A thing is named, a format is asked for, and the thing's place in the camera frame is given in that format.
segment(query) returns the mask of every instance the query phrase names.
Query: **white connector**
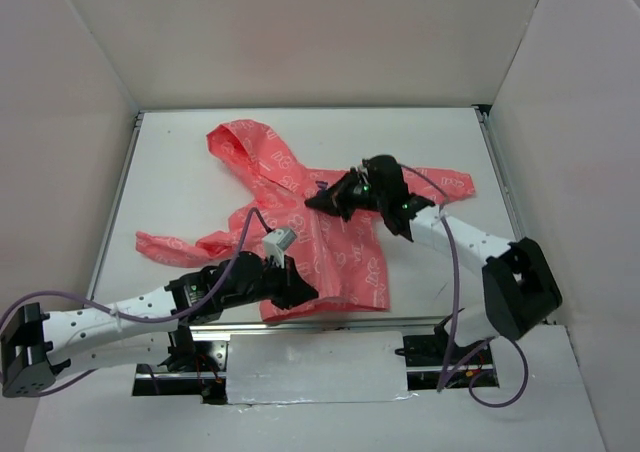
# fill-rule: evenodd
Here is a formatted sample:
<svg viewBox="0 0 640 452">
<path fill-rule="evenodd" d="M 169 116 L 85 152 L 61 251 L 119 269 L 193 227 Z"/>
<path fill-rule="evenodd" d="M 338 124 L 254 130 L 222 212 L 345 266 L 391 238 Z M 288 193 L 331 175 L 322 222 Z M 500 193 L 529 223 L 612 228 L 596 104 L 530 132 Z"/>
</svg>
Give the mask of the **white connector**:
<svg viewBox="0 0 640 452">
<path fill-rule="evenodd" d="M 296 233 L 289 227 L 275 229 L 262 239 L 264 253 L 267 258 L 273 257 L 278 267 L 284 268 L 284 252 L 297 238 Z"/>
</svg>

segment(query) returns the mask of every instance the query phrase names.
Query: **white table surface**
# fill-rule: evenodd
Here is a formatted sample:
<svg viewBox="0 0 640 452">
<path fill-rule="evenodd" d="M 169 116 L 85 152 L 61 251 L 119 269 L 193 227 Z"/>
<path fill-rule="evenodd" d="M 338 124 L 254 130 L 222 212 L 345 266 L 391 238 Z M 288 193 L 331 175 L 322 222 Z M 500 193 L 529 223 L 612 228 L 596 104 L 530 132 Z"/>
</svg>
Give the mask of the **white table surface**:
<svg viewBox="0 0 640 452">
<path fill-rule="evenodd" d="M 520 343 L 529 388 L 496 410 L 464 389 L 396 402 L 208 406 L 196 396 L 131 397 L 134 367 L 104 369 L 40 399 L 25 450 L 604 452 L 565 329 L 541 326 Z M 508 342 L 492 349 L 501 388 L 478 394 L 504 401 L 519 387 L 522 365 Z"/>
<path fill-rule="evenodd" d="M 228 216 L 251 194 L 209 154 L 205 136 L 222 122 L 250 118 L 271 125 L 310 167 L 347 169 L 362 158 L 394 155 L 408 165 L 471 174 L 476 196 L 451 214 L 513 238 L 475 111 L 464 109 L 221 109 L 147 113 L 131 161 L 95 298 L 114 302 L 186 273 L 135 250 L 138 230 L 190 242 L 226 230 Z M 450 313 L 451 259 L 393 237 L 377 225 L 390 276 L 391 310 L 331 319 L 441 317 Z M 481 281 L 462 271 L 462 305 L 482 300 Z M 230 309 L 222 323 L 259 322 L 258 304 Z"/>
</svg>

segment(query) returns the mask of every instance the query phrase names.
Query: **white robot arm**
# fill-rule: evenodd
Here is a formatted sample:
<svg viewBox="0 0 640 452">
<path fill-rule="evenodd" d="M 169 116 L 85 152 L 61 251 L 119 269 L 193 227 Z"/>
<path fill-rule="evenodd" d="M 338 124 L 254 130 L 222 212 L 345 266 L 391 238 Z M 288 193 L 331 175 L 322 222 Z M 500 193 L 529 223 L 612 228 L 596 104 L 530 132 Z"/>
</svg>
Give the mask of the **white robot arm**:
<svg viewBox="0 0 640 452">
<path fill-rule="evenodd" d="M 217 320 L 225 309 L 262 300 L 289 309 L 317 298 L 294 259 L 284 255 L 295 238 L 289 228 L 273 230 L 263 239 L 266 259 L 240 252 L 226 278 L 228 260 L 103 306 L 109 313 L 95 308 L 44 313 L 39 303 L 20 307 L 0 337 L 3 395 L 37 396 L 60 378 L 102 367 L 171 366 L 195 353 L 190 325 Z M 220 280 L 217 292 L 204 301 Z"/>
<path fill-rule="evenodd" d="M 356 210 L 379 212 L 394 235 L 451 255 L 442 212 L 425 197 L 409 192 L 402 166 L 389 155 L 363 160 L 330 188 L 305 204 L 350 220 Z M 562 304 L 562 296 L 538 244 L 492 236 L 447 217 L 460 265 L 483 281 L 484 303 L 459 312 L 455 344 L 469 347 L 487 338 L 518 340 Z M 448 318 L 435 329 L 447 342 Z"/>
</svg>

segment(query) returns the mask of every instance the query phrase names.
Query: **purple cable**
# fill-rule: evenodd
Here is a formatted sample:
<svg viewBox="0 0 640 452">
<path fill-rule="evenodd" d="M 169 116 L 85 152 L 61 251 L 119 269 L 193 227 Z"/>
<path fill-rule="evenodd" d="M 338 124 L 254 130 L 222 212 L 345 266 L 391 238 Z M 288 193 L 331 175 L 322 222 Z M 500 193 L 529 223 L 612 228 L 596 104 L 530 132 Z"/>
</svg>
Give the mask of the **purple cable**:
<svg viewBox="0 0 640 452">
<path fill-rule="evenodd" d="M 158 378 L 156 377 L 156 374 L 153 373 L 153 368 L 149 364 L 142 364 L 142 366 L 147 369 L 147 373 L 149 374 L 149 377 L 151 377 L 151 382 L 153 383 L 153 389 L 156 391 L 156 395 L 160 395 Z"/>
<path fill-rule="evenodd" d="M 202 300 L 198 301 L 195 305 L 189 307 L 188 309 L 185 309 L 185 310 L 183 310 L 181 312 L 178 312 L 175 315 L 169 315 L 167 317 L 145 318 L 145 317 L 138 317 L 138 316 L 135 316 L 135 315 L 125 314 L 124 312 L 117 312 L 117 316 L 119 318 L 121 318 L 121 319 L 129 320 L 131 322 L 139 322 L 139 323 L 143 323 L 143 324 L 161 324 L 163 322 L 170 322 L 172 320 L 182 319 L 183 317 L 187 317 L 188 315 L 191 315 L 194 312 L 197 312 L 198 309 L 200 309 L 205 303 L 207 303 L 209 300 L 211 300 L 211 297 L 213 297 L 214 294 L 220 289 L 220 287 L 222 287 L 222 284 L 224 284 L 224 281 L 227 279 L 227 277 L 231 273 L 231 269 L 233 268 L 234 264 L 236 263 L 236 260 L 238 259 L 238 257 L 240 256 L 240 252 L 242 251 L 242 247 L 244 246 L 244 243 L 245 243 L 245 241 L 247 239 L 247 234 L 249 233 L 249 225 L 251 224 L 251 218 L 252 218 L 253 214 L 256 214 L 258 216 L 258 219 L 262 223 L 262 226 L 265 228 L 265 230 L 267 232 L 271 232 L 272 229 L 267 225 L 267 223 L 264 220 L 264 217 L 262 217 L 262 214 L 260 214 L 260 211 L 256 207 L 252 207 L 251 209 L 249 209 L 249 213 L 247 214 L 247 219 L 245 220 L 244 226 L 242 227 L 242 233 L 240 234 L 240 239 L 238 241 L 238 245 L 236 246 L 236 249 L 233 251 L 233 255 L 231 256 L 231 259 L 229 260 L 229 263 L 227 264 L 225 269 L 222 271 L 222 274 L 220 275 L 220 278 L 218 279 L 218 281 L 211 288 L 211 290 L 209 290 L 207 295 L 205 295 L 202 298 Z M 11 304 L 9 306 L 9 308 L 7 310 L 5 310 L 5 312 L 2 314 L 2 317 L 0 317 L 0 331 L 4 330 L 4 325 L 5 325 L 6 321 L 9 319 L 9 316 L 13 313 L 14 310 L 16 310 L 18 307 L 20 307 L 23 303 L 25 303 L 25 302 L 27 302 L 27 301 L 29 301 L 31 299 L 38 298 L 38 297 L 61 297 L 63 299 L 71 300 L 73 302 L 77 302 L 77 303 L 86 305 L 87 307 L 91 307 L 91 308 L 97 309 L 100 312 L 104 312 L 105 314 L 110 314 L 111 313 L 111 309 L 109 307 L 106 307 L 106 306 L 104 306 L 102 304 L 99 304 L 98 302 L 95 302 L 93 300 L 89 300 L 89 299 L 86 299 L 84 297 L 79 297 L 79 296 L 71 294 L 69 292 L 60 292 L 60 291 L 56 291 L 56 290 L 43 290 L 43 291 L 39 291 L 39 292 L 31 292 L 30 294 L 25 295 L 24 297 L 18 299 L 13 304 Z M 51 395 L 51 394 L 53 394 L 55 392 L 58 392 L 60 390 L 64 390 L 67 387 L 70 387 L 71 385 L 75 384 L 79 380 L 85 378 L 87 375 L 89 375 L 92 372 L 93 372 L 93 370 L 89 370 L 87 372 L 84 372 L 84 373 L 80 374 L 78 377 L 75 377 L 74 379 L 72 379 L 69 382 L 65 383 L 64 385 L 61 385 L 60 387 L 58 387 L 58 388 L 56 388 L 54 390 L 51 390 L 51 391 L 41 392 L 40 394 L 38 394 L 37 396 L 34 396 L 34 397 L 44 397 L 46 395 Z M 0 373 L 0 381 L 2 381 L 2 380 L 3 380 L 2 373 Z"/>
<path fill-rule="evenodd" d="M 438 192 L 440 192 L 444 196 L 445 200 L 440 205 L 440 210 L 442 210 L 444 206 L 449 203 L 450 201 L 449 195 L 429 177 L 406 165 L 403 165 L 403 164 L 398 164 L 398 165 L 400 165 L 400 167 L 402 167 L 403 169 L 416 174 L 418 177 L 426 181 L 428 184 L 430 184 L 433 188 L 435 188 Z M 458 250 L 456 248 L 456 242 L 453 237 L 453 232 L 451 231 L 451 227 L 449 227 L 449 223 L 447 222 L 447 219 L 444 215 L 442 216 L 442 226 L 444 227 L 444 230 L 447 233 L 447 239 L 449 240 L 449 246 L 451 247 L 451 258 L 453 260 L 453 310 L 451 311 L 451 319 L 450 319 L 451 330 L 449 331 L 449 338 L 447 339 L 447 347 L 444 352 L 444 358 L 442 359 L 442 369 L 440 371 L 440 376 L 438 377 L 438 385 L 437 385 L 438 392 L 441 392 L 442 389 L 444 389 L 447 386 L 451 378 L 460 369 L 460 367 L 466 365 L 467 362 L 469 362 L 469 360 L 473 358 L 473 356 L 475 356 L 478 352 L 480 352 L 485 347 L 487 347 L 489 345 L 489 342 L 493 340 L 493 338 L 491 338 L 483 341 L 477 347 L 474 347 L 473 350 L 471 350 L 471 352 L 469 352 L 462 359 L 460 359 L 460 361 L 456 365 L 454 365 L 450 371 L 448 370 L 449 365 L 451 364 L 451 358 L 453 356 L 453 349 L 455 347 L 455 336 L 456 336 L 456 331 L 458 329 L 458 314 L 460 312 L 460 260 L 458 257 Z M 520 389 L 518 389 L 518 392 L 516 392 L 516 395 L 514 395 L 511 399 L 507 400 L 506 402 L 492 404 L 490 402 L 486 402 L 480 399 L 478 396 L 476 396 L 475 392 L 473 391 L 473 386 L 475 385 L 476 381 L 481 376 L 490 373 L 490 371 L 487 370 L 477 375 L 474 375 L 473 378 L 469 381 L 469 394 L 471 395 L 473 400 L 475 400 L 479 404 L 484 405 L 485 407 L 491 407 L 494 409 L 501 408 L 501 407 L 508 407 L 509 405 L 519 400 L 520 397 L 522 397 L 525 389 L 527 388 L 527 384 L 529 383 L 529 363 L 527 362 L 527 358 L 524 355 L 523 350 L 520 348 L 520 346 L 516 342 L 510 339 L 508 340 L 516 348 L 516 350 L 518 351 L 518 354 L 520 354 L 520 358 L 522 359 L 522 366 L 524 368 L 524 378 L 522 380 L 522 385 L 520 386 Z"/>
<path fill-rule="evenodd" d="M 95 372 L 95 369 L 87 370 L 86 372 L 83 372 L 80 375 L 75 376 L 73 379 L 69 380 L 68 382 L 65 382 L 60 387 L 56 387 L 55 389 L 45 390 L 45 391 L 40 392 L 38 394 L 30 395 L 29 397 L 40 398 L 40 397 L 46 397 L 48 395 L 53 395 L 53 394 L 55 394 L 57 392 L 62 392 L 64 389 L 68 389 L 72 385 L 80 382 L 82 379 L 84 379 L 88 375 L 93 374 L 94 372 Z"/>
<path fill-rule="evenodd" d="M 418 172 L 416 169 L 408 167 L 403 164 L 399 164 L 405 170 L 416 174 L 422 180 L 426 181 L 430 184 L 434 189 L 442 194 L 444 197 L 444 202 L 440 204 L 440 210 L 447 205 L 451 199 L 449 194 L 447 194 L 438 184 L 436 184 L 433 180 L 431 180 L 426 175 Z M 451 248 L 451 259 L 453 260 L 453 309 L 451 311 L 451 330 L 449 331 L 449 338 L 447 339 L 447 347 L 444 351 L 444 358 L 442 359 L 442 369 L 440 370 L 440 376 L 438 377 L 438 385 L 436 390 L 438 392 L 442 392 L 442 389 L 445 388 L 447 382 L 451 379 L 444 380 L 447 377 L 447 371 L 449 369 L 449 365 L 451 365 L 451 358 L 453 357 L 453 350 L 455 347 L 455 336 L 456 331 L 458 330 L 458 313 L 460 312 L 460 259 L 458 257 L 458 249 L 456 247 L 455 239 L 453 238 L 453 232 L 451 231 L 451 227 L 449 227 L 449 222 L 447 222 L 447 218 L 442 215 L 441 217 L 442 226 L 444 227 L 445 232 L 447 233 L 447 239 L 449 240 L 449 247 Z"/>
</svg>

